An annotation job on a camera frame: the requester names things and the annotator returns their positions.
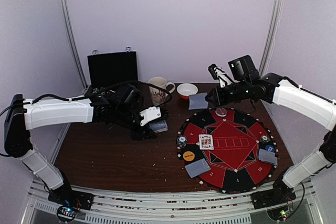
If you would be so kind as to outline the blue playing card deck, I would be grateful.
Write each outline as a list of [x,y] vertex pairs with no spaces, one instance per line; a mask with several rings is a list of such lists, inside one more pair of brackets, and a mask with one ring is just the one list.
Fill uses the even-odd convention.
[[168,125],[166,120],[160,120],[149,123],[150,129],[152,129],[155,133],[165,132],[168,130]]

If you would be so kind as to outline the three of spades card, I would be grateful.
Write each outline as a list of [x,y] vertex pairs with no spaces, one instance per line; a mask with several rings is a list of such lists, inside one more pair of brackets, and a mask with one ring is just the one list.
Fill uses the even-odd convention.
[[198,93],[189,96],[189,110],[207,109],[208,102],[205,100],[207,93]]

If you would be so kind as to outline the green white chip stack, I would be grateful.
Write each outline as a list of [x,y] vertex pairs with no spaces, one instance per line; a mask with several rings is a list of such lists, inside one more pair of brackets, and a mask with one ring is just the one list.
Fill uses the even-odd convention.
[[262,135],[260,137],[260,142],[263,143],[263,144],[267,144],[271,141],[269,135]]
[[180,135],[176,139],[177,146],[180,148],[184,148],[187,145],[187,137],[184,135]]

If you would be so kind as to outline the king of diamonds card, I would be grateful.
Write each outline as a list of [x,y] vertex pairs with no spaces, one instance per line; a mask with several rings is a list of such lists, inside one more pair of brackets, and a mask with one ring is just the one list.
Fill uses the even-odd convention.
[[211,134],[200,134],[198,140],[201,150],[214,150],[213,136]]

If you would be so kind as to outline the blue small blind button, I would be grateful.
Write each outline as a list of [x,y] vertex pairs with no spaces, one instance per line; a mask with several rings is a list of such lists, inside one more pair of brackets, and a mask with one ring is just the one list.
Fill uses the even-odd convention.
[[275,152],[275,148],[272,145],[266,145],[265,150],[269,152]]

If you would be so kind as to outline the dealt blue cards pile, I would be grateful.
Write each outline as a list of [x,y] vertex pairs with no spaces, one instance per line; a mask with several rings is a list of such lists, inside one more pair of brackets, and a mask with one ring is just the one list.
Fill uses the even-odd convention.
[[208,165],[205,159],[200,159],[195,162],[192,162],[186,165],[185,169],[190,178],[194,178],[211,170],[210,166]]
[[265,149],[259,150],[258,159],[264,163],[272,164],[275,166],[278,165],[278,157],[276,156],[276,154]]

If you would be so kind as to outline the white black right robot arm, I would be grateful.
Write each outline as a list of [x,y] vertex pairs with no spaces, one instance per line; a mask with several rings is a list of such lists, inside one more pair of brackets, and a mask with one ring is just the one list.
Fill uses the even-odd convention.
[[292,109],[325,127],[323,143],[300,163],[287,169],[269,192],[272,203],[279,204],[303,180],[335,164],[335,101],[304,89],[288,77],[275,73],[260,76],[249,55],[229,63],[232,77],[215,64],[208,67],[219,85],[206,96],[216,107],[243,100],[263,100]]

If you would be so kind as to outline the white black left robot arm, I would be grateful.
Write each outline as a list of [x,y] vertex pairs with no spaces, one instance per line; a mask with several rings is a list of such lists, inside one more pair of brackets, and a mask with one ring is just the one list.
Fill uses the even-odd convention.
[[4,156],[19,159],[58,200],[71,205],[76,199],[75,192],[66,176],[31,143],[30,131],[58,124],[103,122],[130,130],[134,140],[155,138],[149,124],[166,116],[167,111],[161,106],[170,102],[172,96],[144,109],[144,96],[134,84],[133,81],[113,84],[73,98],[54,94],[44,94],[35,99],[24,99],[22,94],[13,96],[10,106],[1,112],[6,115]]

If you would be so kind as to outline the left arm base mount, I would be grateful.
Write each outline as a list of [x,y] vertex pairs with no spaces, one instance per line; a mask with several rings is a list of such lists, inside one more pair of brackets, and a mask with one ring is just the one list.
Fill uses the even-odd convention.
[[82,210],[90,210],[94,195],[80,191],[74,191],[74,199],[61,200],[55,193],[50,192],[48,200],[60,204],[56,210],[57,218],[62,222],[71,222],[76,218],[82,218],[85,213]]

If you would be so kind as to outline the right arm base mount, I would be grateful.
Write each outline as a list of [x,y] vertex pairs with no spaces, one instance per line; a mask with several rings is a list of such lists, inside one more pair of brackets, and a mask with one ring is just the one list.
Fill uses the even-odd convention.
[[285,221],[293,208],[296,194],[276,192],[275,189],[252,193],[251,200],[254,209],[267,208],[267,215],[273,221]]

